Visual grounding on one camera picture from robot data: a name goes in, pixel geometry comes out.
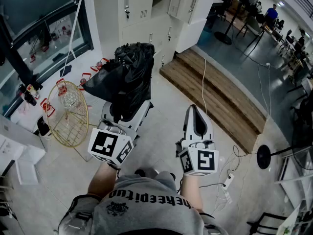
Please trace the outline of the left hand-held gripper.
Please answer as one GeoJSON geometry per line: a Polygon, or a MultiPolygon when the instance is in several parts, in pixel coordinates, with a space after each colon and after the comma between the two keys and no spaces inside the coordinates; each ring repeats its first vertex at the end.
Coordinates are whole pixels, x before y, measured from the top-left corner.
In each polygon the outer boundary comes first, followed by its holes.
{"type": "Polygon", "coordinates": [[[88,152],[96,159],[121,166],[133,150],[139,126],[142,124],[150,109],[150,101],[142,103],[135,115],[130,120],[122,119],[122,125],[112,123],[112,103],[106,101],[102,108],[101,120],[98,127],[93,128],[88,152]]]}

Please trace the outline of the black garment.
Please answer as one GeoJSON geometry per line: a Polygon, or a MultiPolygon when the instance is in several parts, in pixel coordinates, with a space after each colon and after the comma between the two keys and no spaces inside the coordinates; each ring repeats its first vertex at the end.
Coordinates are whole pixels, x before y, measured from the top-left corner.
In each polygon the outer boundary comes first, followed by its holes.
{"type": "Polygon", "coordinates": [[[114,59],[82,85],[89,94],[112,104],[114,122],[131,120],[142,103],[151,99],[154,53],[150,43],[118,47],[114,59]]]}

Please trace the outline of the grey metal locker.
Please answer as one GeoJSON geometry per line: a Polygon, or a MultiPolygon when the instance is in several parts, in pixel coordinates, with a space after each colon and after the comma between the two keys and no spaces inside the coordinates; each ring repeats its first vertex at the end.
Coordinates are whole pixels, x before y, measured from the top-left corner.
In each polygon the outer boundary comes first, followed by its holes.
{"type": "Polygon", "coordinates": [[[214,0],[93,0],[104,57],[126,44],[150,43],[155,67],[194,46],[214,0]],[[125,10],[129,10],[126,20],[125,10]]]}

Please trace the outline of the person's left forearm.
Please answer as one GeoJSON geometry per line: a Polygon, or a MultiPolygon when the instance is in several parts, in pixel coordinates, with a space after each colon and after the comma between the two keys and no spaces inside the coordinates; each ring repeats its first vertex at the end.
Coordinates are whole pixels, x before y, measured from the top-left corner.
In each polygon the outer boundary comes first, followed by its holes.
{"type": "Polygon", "coordinates": [[[87,194],[104,198],[113,191],[118,171],[115,165],[101,163],[89,184],[87,194]]]}

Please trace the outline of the person's right forearm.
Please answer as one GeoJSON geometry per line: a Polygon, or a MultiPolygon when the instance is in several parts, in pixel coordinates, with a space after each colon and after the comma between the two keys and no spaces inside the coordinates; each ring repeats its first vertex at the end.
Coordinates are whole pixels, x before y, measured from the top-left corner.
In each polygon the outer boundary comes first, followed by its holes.
{"type": "Polygon", "coordinates": [[[180,195],[198,211],[203,209],[203,202],[199,188],[199,176],[183,176],[180,187],[180,195]]]}

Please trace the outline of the person's black shoe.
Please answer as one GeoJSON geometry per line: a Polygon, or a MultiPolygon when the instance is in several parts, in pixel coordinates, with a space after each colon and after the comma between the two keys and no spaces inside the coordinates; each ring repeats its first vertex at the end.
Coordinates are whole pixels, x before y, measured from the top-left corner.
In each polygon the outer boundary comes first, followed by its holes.
{"type": "MultiPolygon", "coordinates": [[[[145,174],[145,171],[143,169],[137,169],[135,172],[134,172],[135,175],[139,175],[140,177],[145,177],[146,174],[145,174]]],[[[170,173],[171,176],[173,177],[174,181],[176,180],[176,176],[174,173],[170,173]]]]}

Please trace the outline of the black round-base floor fan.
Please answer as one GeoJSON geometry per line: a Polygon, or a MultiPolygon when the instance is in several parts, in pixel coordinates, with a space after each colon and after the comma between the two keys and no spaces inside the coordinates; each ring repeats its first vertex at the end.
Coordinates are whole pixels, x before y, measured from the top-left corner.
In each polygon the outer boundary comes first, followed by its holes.
{"type": "Polygon", "coordinates": [[[313,171],[313,99],[305,98],[299,108],[291,109],[294,110],[291,146],[271,153],[268,146],[261,145],[257,151],[257,164],[261,169],[269,167],[273,156],[291,151],[300,168],[313,171]]]}

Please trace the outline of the yellow red bottle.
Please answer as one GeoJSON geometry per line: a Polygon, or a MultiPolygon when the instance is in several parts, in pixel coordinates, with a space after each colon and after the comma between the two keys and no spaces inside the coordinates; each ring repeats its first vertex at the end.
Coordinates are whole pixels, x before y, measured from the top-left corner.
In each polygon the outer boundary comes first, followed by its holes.
{"type": "Polygon", "coordinates": [[[40,98],[40,95],[38,93],[38,91],[31,85],[29,84],[27,86],[27,91],[36,99],[38,100],[40,98]]]}

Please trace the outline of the black standing fan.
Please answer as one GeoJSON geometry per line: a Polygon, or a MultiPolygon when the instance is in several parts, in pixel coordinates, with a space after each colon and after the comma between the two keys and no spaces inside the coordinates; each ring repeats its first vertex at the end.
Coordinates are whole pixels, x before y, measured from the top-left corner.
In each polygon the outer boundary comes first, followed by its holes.
{"type": "Polygon", "coordinates": [[[237,17],[238,14],[241,13],[241,10],[243,11],[243,14],[245,12],[248,12],[250,14],[257,13],[256,6],[258,3],[258,0],[222,0],[222,1],[223,1],[223,4],[220,7],[220,10],[218,11],[219,14],[222,16],[226,10],[232,11],[234,14],[233,14],[232,21],[230,22],[226,32],[222,33],[222,32],[217,31],[214,33],[214,35],[219,41],[227,45],[231,45],[232,40],[227,36],[227,34],[231,26],[233,25],[235,18],[237,17]]]}

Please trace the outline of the person's grey printed shirt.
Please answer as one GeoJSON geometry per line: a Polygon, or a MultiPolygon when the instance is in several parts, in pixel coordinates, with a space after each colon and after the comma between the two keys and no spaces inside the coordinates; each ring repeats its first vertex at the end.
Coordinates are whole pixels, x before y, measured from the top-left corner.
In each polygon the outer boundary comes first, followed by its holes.
{"type": "Polygon", "coordinates": [[[167,171],[154,178],[124,175],[104,198],[79,195],[58,235],[228,235],[216,219],[193,208],[167,171]]]}

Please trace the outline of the dark bottle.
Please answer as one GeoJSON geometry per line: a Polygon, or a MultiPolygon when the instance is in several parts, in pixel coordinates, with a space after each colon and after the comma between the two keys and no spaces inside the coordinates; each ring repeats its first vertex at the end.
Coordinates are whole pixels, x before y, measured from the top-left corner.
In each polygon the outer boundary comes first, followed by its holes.
{"type": "Polygon", "coordinates": [[[23,84],[19,85],[19,95],[28,104],[30,104],[32,106],[36,106],[37,101],[35,100],[35,98],[31,95],[31,93],[27,90],[27,88],[23,84]]]}

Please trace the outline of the large white box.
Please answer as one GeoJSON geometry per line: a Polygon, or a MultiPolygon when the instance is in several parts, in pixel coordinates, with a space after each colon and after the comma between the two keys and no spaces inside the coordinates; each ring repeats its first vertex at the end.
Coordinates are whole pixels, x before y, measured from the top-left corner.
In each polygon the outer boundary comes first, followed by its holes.
{"type": "Polygon", "coordinates": [[[39,136],[0,115],[0,161],[24,160],[36,164],[45,154],[39,136]]]}

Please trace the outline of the small white box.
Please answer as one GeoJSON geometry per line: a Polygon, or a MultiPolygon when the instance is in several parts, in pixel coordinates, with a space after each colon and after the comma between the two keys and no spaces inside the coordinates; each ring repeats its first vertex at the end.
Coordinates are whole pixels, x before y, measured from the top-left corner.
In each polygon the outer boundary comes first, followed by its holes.
{"type": "Polygon", "coordinates": [[[38,185],[38,177],[35,166],[32,162],[25,160],[16,160],[16,169],[18,180],[21,185],[38,185]]]}

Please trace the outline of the dark-framed glass window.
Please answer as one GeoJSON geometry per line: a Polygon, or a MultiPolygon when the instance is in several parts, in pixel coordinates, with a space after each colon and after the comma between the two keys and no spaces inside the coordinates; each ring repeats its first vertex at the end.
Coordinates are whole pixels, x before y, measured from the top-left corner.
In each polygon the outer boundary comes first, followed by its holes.
{"type": "Polygon", "coordinates": [[[0,0],[0,115],[22,103],[19,85],[36,90],[94,49],[87,0],[0,0]]]}

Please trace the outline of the black frame chair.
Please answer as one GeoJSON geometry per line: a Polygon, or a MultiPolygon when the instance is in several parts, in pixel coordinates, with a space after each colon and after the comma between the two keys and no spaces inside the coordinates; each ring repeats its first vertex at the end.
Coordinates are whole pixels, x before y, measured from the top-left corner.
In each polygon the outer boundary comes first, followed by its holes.
{"type": "Polygon", "coordinates": [[[255,48],[259,44],[265,32],[264,29],[261,28],[261,26],[259,25],[259,22],[254,16],[249,16],[246,18],[244,25],[242,26],[242,28],[240,29],[236,37],[238,37],[238,35],[242,32],[244,28],[246,29],[246,31],[244,32],[243,37],[246,35],[247,31],[251,32],[254,35],[254,39],[250,42],[250,44],[246,48],[250,47],[256,40],[258,40],[254,46],[255,48]]]}

